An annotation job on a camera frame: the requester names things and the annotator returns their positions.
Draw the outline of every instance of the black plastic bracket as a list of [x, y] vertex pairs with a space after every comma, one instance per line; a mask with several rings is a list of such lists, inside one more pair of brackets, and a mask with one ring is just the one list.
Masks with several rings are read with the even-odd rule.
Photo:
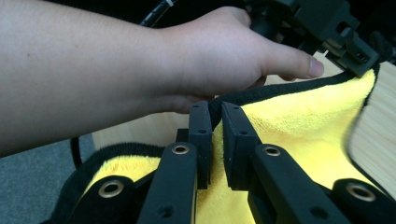
[[228, 186], [248, 190], [253, 175], [249, 156], [260, 143], [259, 136], [238, 105], [222, 104], [224, 168]]
[[[317, 50], [327, 50], [327, 58], [357, 77], [374, 67], [379, 59], [378, 53], [359, 38], [356, 30], [360, 22], [349, 13], [346, 0], [245, 0], [245, 3], [253, 17], [252, 29], [259, 34], [270, 38], [280, 30], [284, 36], [282, 44], [312, 55]], [[284, 29], [274, 27], [282, 24], [278, 19], [287, 24]]]
[[198, 150], [198, 189], [207, 189], [212, 161], [212, 123], [207, 101], [195, 103], [190, 109], [188, 141]]
[[257, 184], [267, 196], [263, 202], [271, 204], [276, 211], [271, 215], [275, 220], [262, 217], [262, 213], [253, 214], [255, 219], [264, 223], [350, 223], [282, 147], [257, 146], [251, 162], [259, 180]]
[[335, 181], [330, 196], [353, 223], [396, 222], [396, 203], [379, 189], [360, 180]]
[[197, 150], [189, 143], [166, 147], [137, 223], [193, 223]]

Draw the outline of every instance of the human hand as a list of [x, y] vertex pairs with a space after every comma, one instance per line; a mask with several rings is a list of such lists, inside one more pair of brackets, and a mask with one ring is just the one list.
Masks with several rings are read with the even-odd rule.
[[222, 7], [164, 29], [178, 65], [173, 80], [177, 108], [185, 110], [200, 99], [262, 85], [268, 75], [293, 80], [323, 74], [323, 64], [311, 55], [268, 40], [249, 25], [245, 10]]

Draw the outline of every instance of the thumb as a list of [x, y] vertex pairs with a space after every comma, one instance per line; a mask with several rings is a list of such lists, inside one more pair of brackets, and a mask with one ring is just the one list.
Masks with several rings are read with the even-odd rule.
[[267, 59], [266, 67], [263, 68], [266, 75], [302, 79], [323, 75], [323, 63], [302, 50], [273, 42], [268, 46], [268, 52], [270, 57]]

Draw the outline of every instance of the microfiber towel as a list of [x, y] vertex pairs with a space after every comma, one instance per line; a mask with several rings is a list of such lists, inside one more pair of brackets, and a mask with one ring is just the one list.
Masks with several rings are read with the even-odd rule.
[[[223, 164], [221, 104], [240, 105], [265, 144], [285, 148], [304, 171], [331, 189], [355, 178], [381, 187], [348, 156], [348, 139], [367, 105], [378, 67], [362, 77], [344, 72], [305, 82], [264, 86], [216, 98], [209, 104], [214, 127], [211, 185], [197, 192], [197, 223], [254, 223], [248, 193], [228, 188]], [[98, 151], [65, 183], [51, 220], [62, 223], [96, 182], [111, 175], [134, 182], [154, 171], [163, 147], [125, 144]]]

